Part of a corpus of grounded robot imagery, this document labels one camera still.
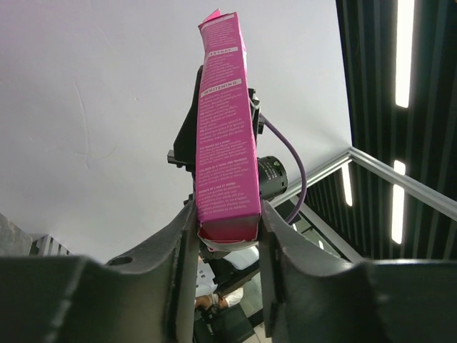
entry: fluorescent light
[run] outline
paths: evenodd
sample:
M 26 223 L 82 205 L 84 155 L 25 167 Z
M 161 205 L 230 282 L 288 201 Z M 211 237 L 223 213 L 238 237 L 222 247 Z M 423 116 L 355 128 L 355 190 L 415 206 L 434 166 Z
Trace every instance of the fluorescent light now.
M 395 103 L 408 108 L 413 48 L 414 0 L 397 1 L 397 57 Z
M 400 161 L 393 163 L 393 170 L 404 175 L 406 173 L 406 165 Z M 403 209 L 405 204 L 405 190 L 397 184 L 393 185 L 392 198 L 392 240 L 395 243 L 401 244 L 403 238 Z
M 393 170 L 395 170 L 400 175 L 406 174 L 406 165 L 403 162 L 395 160 L 393 163 Z
M 349 163 L 343 164 L 343 166 L 341 167 L 341 173 L 343 175 L 344 197 L 346 198 L 347 205 L 352 206 L 352 191 L 351 178 L 349 176 Z

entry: white ceiling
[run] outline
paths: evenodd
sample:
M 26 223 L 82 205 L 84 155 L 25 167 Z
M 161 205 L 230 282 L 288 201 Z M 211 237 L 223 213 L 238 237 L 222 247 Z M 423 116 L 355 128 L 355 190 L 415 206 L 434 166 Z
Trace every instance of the white ceiling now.
M 237 11 L 263 113 L 313 169 L 351 145 L 334 0 L 2 0 L 0 212 L 73 253 L 120 254 L 191 191 L 166 153 L 203 60 L 197 25 Z M 259 156 L 298 169 L 266 132 Z

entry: pink cardboard box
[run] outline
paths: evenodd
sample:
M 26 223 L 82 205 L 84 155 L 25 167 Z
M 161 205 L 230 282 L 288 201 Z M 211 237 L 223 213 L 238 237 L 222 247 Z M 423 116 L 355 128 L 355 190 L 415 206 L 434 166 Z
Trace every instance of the pink cardboard box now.
M 256 143 L 238 14 L 214 12 L 200 26 L 205 48 L 197 119 L 199 236 L 217 250 L 257 238 L 261 206 Z

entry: purple cable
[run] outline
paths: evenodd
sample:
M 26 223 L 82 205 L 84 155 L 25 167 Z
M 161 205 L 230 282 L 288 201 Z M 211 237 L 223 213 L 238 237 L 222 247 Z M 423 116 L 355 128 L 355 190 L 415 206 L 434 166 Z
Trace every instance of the purple cable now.
M 291 152 L 292 156 L 294 157 L 295 161 L 298 164 L 298 168 L 300 169 L 300 175 L 301 175 L 301 193 L 300 197 L 298 198 L 297 205 L 295 205 L 295 208 L 293 211 L 289 214 L 289 216 L 286 218 L 286 222 L 290 223 L 292 222 L 292 219 L 295 218 L 295 216 L 300 212 L 300 207 L 305 201 L 306 197 L 306 171 L 305 167 L 303 166 L 303 163 L 301 162 L 300 156 L 297 154 L 297 151 L 293 148 L 292 144 L 287 140 L 285 136 L 282 135 L 281 132 L 278 131 L 276 127 L 267 119 L 265 116 L 260 113 L 260 116 L 263 118 L 265 121 L 266 127 L 268 127 L 271 132 L 275 134 L 276 137 L 278 137 L 284 145 L 287 146 L 287 149 Z

